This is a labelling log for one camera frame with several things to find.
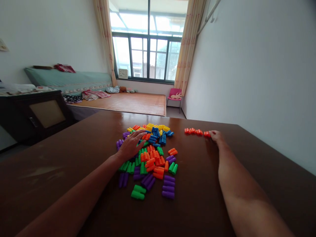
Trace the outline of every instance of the cabinet handle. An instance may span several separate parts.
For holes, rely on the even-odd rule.
[[[30,121],[32,122],[32,124],[34,125],[34,127],[37,127],[37,124],[35,123],[34,118],[29,117],[29,119],[30,119]]]

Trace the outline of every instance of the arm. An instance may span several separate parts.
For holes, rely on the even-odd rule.
[[[294,236],[267,195],[238,161],[218,131],[210,131],[220,153],[219,181],[237,236]]]
[[[76,236],[114,173],[143,147],[144,141],[136,145],[145,134],[140,130],[129,136],[115,155],[59,198],[17,237]]]

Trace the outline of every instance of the bamboo mat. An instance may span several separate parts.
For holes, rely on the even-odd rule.
[[[115,93],[111,94],[111,97],[92,101],[83,100],[71,106],[166,116],[166,96],[162,94]]]

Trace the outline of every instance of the brown table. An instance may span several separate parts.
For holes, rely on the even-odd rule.
[[[161,180],[144,201],[134,200],[132,177],[119,190],[116,174],[79,236],[235,235],[218,181],[218,149],[209,139],[184,134],[187,127],[222,131],[296,236],[316,235],[316,177],[240,126],[112,111],[99,112],[0,163],[1,235],[14,236],[114,154],[126,128],[149,122],[175,132],[163,147],[165,154],[173,147],[179,152],[175,200],[161,196]]]

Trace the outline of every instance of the floor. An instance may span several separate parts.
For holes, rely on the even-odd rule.
[[[181,113],[179,113],[179,109],[174,108],[174,107],[167,107],[167,117],[185,119],[183,111],[181,110]],[[19,153],[19,152],[25,150],[26,148],[28,148],[28,146],[18,145],[18,146],[13,147],[12,149],[10,149],[6,152],[0,153],[0,162],[4,161],[5,159],[9,158],[10,156],[15,155],[16,153]]]
[[[179,108],[175,107],[167,107],[167,117],[186,119],[183,111],[181,110],[181,113],[179,113]]]

